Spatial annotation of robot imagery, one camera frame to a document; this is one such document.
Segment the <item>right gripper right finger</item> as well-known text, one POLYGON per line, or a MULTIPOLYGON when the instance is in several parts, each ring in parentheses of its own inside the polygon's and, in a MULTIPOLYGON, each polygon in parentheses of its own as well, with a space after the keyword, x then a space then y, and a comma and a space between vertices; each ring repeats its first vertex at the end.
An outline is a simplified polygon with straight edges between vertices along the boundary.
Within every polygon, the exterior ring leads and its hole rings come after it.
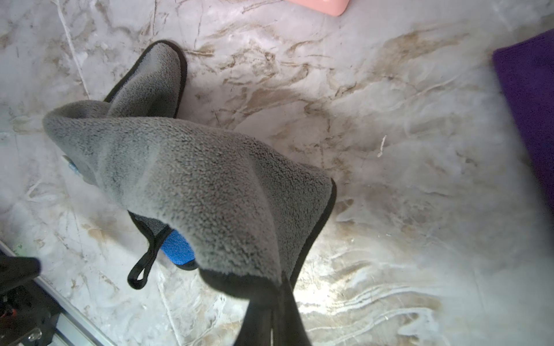
POLYGON ((286 272, 281 274, 272 313, 273 342, 277 346, 311 346, 286 272))

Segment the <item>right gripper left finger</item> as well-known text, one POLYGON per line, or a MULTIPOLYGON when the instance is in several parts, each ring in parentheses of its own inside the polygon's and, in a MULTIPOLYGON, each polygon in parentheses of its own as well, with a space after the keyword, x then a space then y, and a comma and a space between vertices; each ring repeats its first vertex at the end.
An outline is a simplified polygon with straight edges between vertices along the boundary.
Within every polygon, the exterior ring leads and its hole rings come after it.
POLYGON ((251 301, 234 346, 271 346, 272 309, 251 301))

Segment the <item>grey and blue dishcloth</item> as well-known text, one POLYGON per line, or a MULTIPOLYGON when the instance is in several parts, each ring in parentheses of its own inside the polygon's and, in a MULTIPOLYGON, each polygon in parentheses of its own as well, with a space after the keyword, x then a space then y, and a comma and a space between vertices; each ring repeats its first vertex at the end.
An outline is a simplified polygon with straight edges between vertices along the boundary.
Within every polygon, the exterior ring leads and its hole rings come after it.
POLYGON ((179 232, 208 285, 270 305, 298 277, 336 183, 255 138, 177 118, 186 67, 157 41, 104 101, 57 108, 44 131, 85 182, 179 232))

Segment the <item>purple square dishcloth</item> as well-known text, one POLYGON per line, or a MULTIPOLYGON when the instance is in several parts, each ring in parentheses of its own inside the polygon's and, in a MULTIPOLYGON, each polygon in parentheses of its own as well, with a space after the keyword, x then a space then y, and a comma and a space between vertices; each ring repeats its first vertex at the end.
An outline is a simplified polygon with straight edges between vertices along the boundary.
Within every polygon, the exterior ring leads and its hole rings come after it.
POLYGON ((495 50, 493 65, 549 208, 553 208, 553 31, 495 50))

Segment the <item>pink plastic basket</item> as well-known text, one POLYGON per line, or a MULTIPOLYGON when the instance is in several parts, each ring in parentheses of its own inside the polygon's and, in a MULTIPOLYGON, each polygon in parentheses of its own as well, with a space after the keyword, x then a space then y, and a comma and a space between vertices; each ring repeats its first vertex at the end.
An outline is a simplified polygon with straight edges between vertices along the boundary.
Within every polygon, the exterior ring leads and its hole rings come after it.
POLYGON ((341 16, 347 9, 350 0, 288 0, 308 9, 328 14, 333 17, 341 16))

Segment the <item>aluminium mounting rail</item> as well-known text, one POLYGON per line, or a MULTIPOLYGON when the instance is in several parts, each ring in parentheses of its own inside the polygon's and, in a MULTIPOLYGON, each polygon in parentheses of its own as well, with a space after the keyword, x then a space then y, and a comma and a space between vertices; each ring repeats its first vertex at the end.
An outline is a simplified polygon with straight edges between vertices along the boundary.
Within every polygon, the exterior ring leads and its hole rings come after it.
MULTIPOLYGON (((1 244, 1 256, 19 257, 4 243, 1 244)), ((50 345, 113 345, 114 342, 98 327, 92 324, 80 311, 56 292, 40 275, 31 280, 50 294, 61 306, 62 313, 56 325, 56 332, 50 345)))

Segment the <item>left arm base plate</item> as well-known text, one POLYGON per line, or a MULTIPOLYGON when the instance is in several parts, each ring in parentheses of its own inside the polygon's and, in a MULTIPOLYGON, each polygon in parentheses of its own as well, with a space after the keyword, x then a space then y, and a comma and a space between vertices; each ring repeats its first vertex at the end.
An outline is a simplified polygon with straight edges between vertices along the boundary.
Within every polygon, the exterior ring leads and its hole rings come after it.
POLYGON ((62 308, 31 281, 1 295, 1 344, 50 345, 62 308))

